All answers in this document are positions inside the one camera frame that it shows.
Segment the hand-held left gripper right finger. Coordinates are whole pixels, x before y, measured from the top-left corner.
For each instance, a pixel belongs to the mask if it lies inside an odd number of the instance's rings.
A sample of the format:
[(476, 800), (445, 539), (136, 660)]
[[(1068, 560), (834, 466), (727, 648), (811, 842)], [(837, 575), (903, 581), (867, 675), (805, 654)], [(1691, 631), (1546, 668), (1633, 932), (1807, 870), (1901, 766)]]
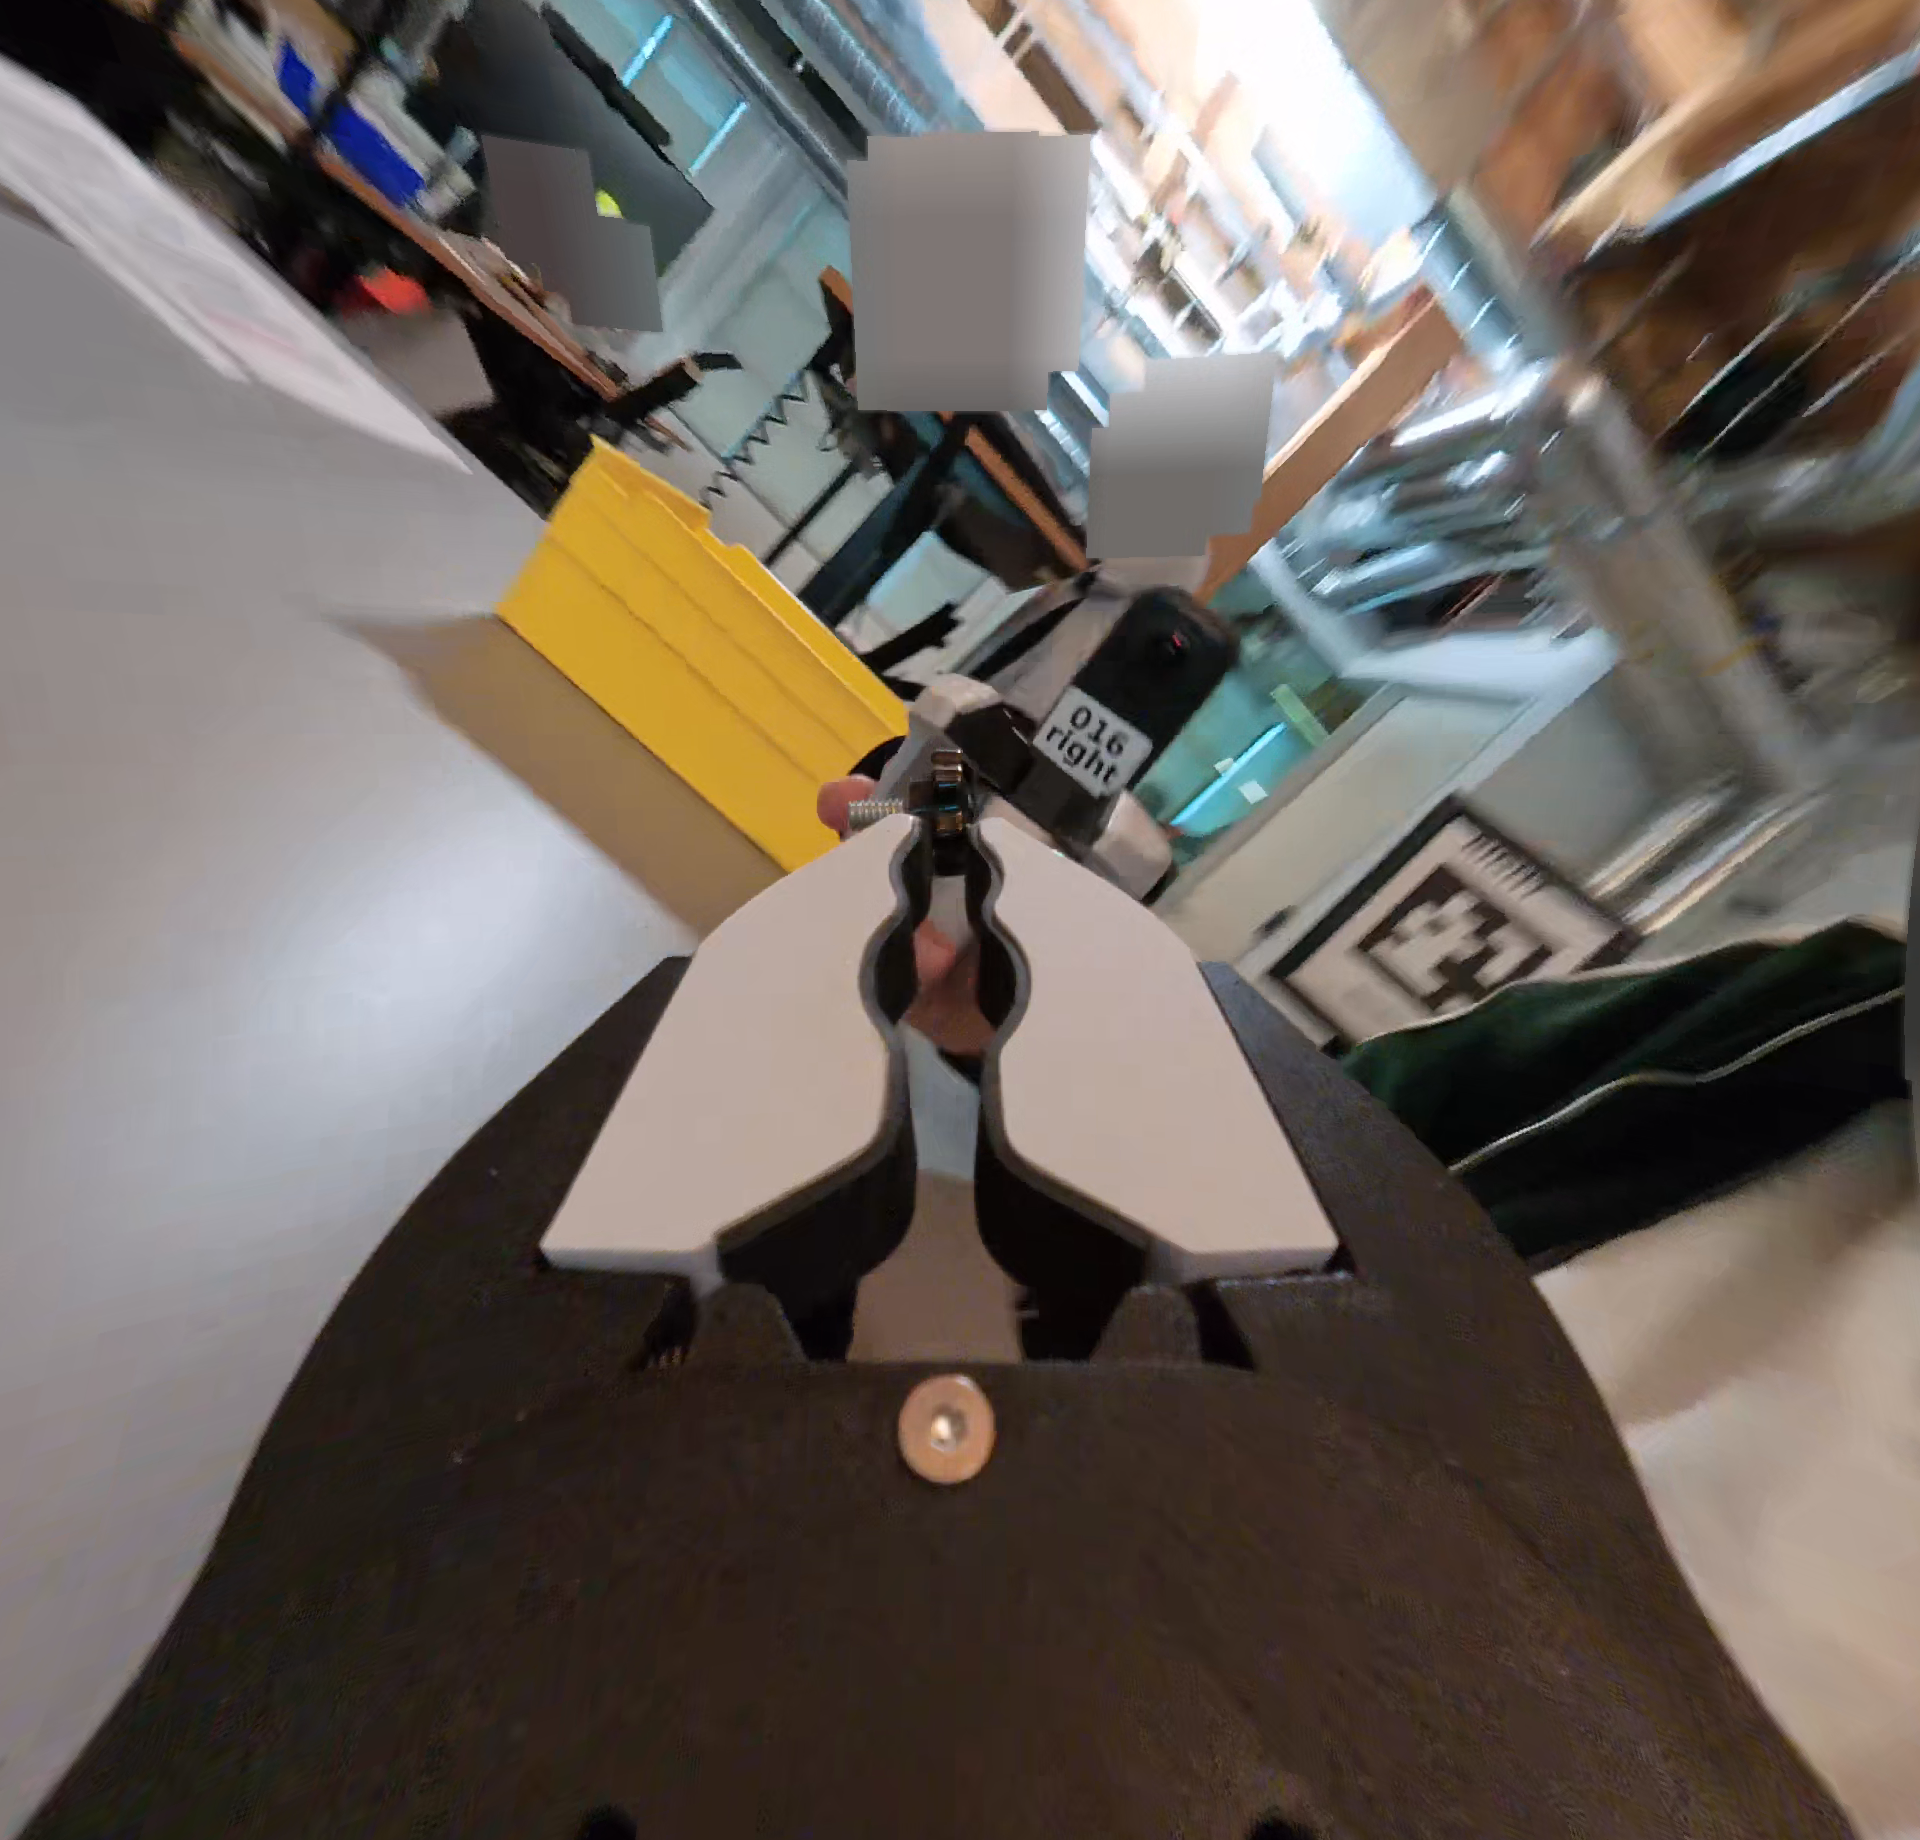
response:
[(1339, 1227), (1190, 945), (1011, 820), (976, 839), (981, 934), (1014, 963), (984, 1071), (998, 1160), (1156, 1283), (1324, 1269)]

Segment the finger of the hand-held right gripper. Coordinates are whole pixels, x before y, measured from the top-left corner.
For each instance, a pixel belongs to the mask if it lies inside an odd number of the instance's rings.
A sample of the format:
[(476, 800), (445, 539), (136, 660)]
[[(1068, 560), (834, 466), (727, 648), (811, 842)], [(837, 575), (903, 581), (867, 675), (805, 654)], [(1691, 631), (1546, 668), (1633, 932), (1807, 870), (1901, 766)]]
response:
[(1057, 846), (1137, 905), (1174, 881), (1173, 838), (1143, 806), (1106, 806), (1098, 820), (1058, 825)]
[(932, 780), (934, 753), (961, 753), (957, 727), (981, 725), (998, 709), (998, 693), (965, 675), (940, 675), (907, 707), (907, 735), (877, 774), (877, 797), (907, 800), (917, 780)]

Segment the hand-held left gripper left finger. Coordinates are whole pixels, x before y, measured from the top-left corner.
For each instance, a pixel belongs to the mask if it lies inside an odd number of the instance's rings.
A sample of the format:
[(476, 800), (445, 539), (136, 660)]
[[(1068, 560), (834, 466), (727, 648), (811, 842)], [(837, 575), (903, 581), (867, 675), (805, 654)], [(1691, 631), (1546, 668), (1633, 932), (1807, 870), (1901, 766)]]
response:
[(552, 1269), (725, 1279), (899, 1138), (877, 953), (910, 932), (916, 842), (878, 820), (700, 944), (540, 1237)]

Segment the black star knob screw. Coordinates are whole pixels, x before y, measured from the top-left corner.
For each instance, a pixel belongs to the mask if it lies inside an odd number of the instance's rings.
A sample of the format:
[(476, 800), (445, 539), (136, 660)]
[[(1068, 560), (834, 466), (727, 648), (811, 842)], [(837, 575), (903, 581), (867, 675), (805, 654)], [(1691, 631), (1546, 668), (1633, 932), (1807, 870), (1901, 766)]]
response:
[(976, 821), (981, 811), (981, 784), (957, 744), (934, 737), (899, 742), (890, 764), (877, 774), (871, 795), (850, 800), (845, 838), (881, 820), (910, 817), (930, 842), (930, 861), (940, 880), (961, 880), (976, 851)]

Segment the yellow plastic bin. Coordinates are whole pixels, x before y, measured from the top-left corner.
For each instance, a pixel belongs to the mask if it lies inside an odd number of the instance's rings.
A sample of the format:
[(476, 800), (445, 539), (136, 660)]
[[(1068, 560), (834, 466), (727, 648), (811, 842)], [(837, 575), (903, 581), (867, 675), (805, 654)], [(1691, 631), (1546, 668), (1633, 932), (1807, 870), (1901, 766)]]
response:
[(907, 735), (834, 629), (606, 442), (494, 615), (785, 871), (834, 842), (820, 788)]

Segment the person's right hand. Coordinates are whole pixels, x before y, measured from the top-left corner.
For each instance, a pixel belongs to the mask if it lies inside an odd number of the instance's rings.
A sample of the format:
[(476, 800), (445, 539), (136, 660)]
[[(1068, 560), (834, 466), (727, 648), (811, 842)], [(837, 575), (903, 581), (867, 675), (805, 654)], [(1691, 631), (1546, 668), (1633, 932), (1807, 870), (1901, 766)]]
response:
[[(877, 780), (846, 774), (820, 788), (820, 821), (846, 839), (850, 807), (877, 795)], [(952, 939), (947, 926), (932, 915), (916, 930), (917, 958), (917, 994), (910, 1001), (907, 1023), (923, 1031), (943, 1060), (957, 1071), (976, 1073), (976, 1061), (984, 1057), (996, 1039), (991, 1019), (979, 1001), (979, 945), (976, 934)]]

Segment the raised standing desk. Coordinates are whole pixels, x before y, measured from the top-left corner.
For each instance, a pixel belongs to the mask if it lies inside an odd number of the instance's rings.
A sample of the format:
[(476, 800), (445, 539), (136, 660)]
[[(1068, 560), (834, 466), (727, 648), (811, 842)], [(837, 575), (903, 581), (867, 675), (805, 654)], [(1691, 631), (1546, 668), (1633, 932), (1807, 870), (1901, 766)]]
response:
[(831, 442), (846, 474), (890, 486), (821, 563), (805, 602), (846, 615), (925, 532), (1006, 585), (1084, 571), (1081, 527), (1003, 415), (858, 408), (846, 274), (821, 267), (820, 288), (831, 335), (807, 374), (831, 413)]

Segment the wooden beam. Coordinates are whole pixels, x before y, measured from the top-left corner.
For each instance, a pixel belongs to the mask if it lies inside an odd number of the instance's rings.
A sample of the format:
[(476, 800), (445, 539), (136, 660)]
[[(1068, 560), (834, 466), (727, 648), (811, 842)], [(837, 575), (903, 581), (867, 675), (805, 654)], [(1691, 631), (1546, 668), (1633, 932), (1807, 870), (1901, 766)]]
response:
[(1254, 527), (1245, 532), (1213, 536), (1206, 547), (1206, 571), (1197, 591), (1200, 599), (1213, 599), (1225, 581), (1232, 581), (1364, 446), (1392, 429), (1460, 352), (1454, 320), (1427, 288), (1404, 295), (1393, 320), (1397, 324), (1381, 335), (1377, 349), (1364, 357), (1348, 381), (1306, 415), (1273, 459), (1267, 459)]

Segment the framed marker poster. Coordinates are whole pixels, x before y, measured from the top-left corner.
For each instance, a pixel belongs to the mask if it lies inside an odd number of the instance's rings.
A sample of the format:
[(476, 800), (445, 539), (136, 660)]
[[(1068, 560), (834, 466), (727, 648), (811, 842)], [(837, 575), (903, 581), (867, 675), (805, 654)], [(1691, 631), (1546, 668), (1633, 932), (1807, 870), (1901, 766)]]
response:
[(1619, 963), (1637, 944), (1586, 886), (1444, 797), (1254, 980), (1321, 1041), (1360, 1045)]

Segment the dark green jacket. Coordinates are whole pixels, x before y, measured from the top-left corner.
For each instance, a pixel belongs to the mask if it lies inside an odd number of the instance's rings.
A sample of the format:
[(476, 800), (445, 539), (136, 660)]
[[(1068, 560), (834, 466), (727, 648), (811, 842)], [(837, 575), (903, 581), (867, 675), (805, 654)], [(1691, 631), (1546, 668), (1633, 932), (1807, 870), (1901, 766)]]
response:
[(1339, 1060), (1553, 1272), (1905, 1100), (1905, 979), (1901, 934), (1844, 919), (1508, 985)]

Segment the black monitor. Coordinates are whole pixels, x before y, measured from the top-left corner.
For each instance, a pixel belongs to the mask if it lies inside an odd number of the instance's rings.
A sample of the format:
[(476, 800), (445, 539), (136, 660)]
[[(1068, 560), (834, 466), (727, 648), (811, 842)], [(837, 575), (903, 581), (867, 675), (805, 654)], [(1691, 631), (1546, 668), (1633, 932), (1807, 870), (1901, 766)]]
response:
[(445, 23), (411, 114), (434, 141), (468, 131), (584, 149), (594, 186), (650, 229), (661, 274), (712, 215), (678, 170), (667, 131), (556, 5), (468, 0)]

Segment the cream trousers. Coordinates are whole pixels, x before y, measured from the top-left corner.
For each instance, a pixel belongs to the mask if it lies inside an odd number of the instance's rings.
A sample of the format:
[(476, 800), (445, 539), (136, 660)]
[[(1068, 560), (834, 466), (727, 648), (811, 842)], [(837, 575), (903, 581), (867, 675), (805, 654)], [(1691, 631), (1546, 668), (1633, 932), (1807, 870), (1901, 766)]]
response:
[(1539, 1293), (1752, 1688), (1859, 1837), (1918, 1837), (1911, 1104)]

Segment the blue plastic bin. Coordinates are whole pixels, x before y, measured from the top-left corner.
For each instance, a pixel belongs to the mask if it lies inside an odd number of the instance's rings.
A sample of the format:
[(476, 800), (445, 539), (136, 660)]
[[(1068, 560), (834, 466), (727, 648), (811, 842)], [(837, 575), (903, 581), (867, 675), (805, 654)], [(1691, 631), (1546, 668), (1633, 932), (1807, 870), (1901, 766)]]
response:
[[(293, 37), (280, 37), (277, 86), (304, 117), (318, 108), (318, 74)], [(324, 123), (324, 141), (367, 186), (398, 207), (412, 207), (424, 186), (424, 170), (360, 107), (350, 102), (334, 108)]]

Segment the printed paper sheet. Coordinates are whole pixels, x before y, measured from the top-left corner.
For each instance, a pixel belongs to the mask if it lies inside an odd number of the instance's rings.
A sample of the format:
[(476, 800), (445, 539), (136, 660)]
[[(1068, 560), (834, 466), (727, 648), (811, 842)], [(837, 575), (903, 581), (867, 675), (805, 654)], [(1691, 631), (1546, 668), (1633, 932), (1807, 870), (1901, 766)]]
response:
[(3, 190), (228, 381), (466, 469), (283, 280), (154, 175), (77, 97), (3, 60)]

